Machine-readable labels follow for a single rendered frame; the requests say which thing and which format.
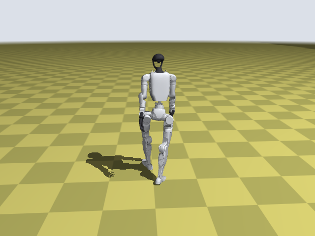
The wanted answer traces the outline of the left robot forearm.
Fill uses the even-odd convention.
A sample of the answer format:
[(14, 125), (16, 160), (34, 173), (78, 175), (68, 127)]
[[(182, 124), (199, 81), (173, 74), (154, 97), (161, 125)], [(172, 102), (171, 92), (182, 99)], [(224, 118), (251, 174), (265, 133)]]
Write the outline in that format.
[(143, 117), (145, 116), (145, 110), (146, 110), (146, 101), (143, 100), (143, 94), (142, 93), (139, 93), (138, 95), (139, 97), (139, 103), (140, 103), (140, 106), (139, 106), (139, 115), (141, 112), (144, 113)]

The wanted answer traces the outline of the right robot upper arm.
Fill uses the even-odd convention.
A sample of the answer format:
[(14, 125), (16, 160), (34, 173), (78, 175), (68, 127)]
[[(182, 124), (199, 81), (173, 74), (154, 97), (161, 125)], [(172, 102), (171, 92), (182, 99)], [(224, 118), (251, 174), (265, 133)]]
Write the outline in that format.
[(169, 74), (170, 75), (170, 93), (169, 96), (170, 98), (175, 97), (175, 88), (176, 88), (176, 76), (174, 74)]

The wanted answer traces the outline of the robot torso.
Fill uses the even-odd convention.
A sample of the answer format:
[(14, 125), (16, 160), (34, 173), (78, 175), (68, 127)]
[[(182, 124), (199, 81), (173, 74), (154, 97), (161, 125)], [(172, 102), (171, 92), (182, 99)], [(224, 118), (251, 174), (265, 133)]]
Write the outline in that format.
[(150, 96), (153, 101), (158, 101), (155, 103), (155, 108), (152, 109), (153, 116), (152, 120), (164, 121), (165, 119), (165, 109), (162, 101), (167, 101), (170, 93), (170, 75), (168, 72), (156, 73), (155, 71), (149, 73), (149, 89)]

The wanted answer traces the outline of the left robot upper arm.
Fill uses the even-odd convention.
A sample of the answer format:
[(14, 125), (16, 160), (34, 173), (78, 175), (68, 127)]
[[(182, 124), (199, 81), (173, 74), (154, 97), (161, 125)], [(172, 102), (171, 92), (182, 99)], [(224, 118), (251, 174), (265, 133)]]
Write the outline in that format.
[(147, 81), (150, 80), (150, 75), (151, 74), (145, 74), (141, 78), (141, 93), (143, 94), (143, 100), (147, 98), (147, 88), (148, 88)]

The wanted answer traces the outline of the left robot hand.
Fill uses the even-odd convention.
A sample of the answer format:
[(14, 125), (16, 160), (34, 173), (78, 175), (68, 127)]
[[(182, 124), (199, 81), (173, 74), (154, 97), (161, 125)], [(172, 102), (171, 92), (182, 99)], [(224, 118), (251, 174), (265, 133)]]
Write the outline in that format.
[(139, 116), (139, 118), (140, 118), (140, 119), (139, 119), (139, 125), (140, 125), (140, 129), (141, 129), (143, 132), (145, 132), (144, 129), (143, 129), (143, 128), (144, 128), (144, 126), (143, 126), (143, 119), (144, 119), (143, 115), (144, 115), (144, 113), (141, 112), (141, 113), (140, 113), (140, 116)]

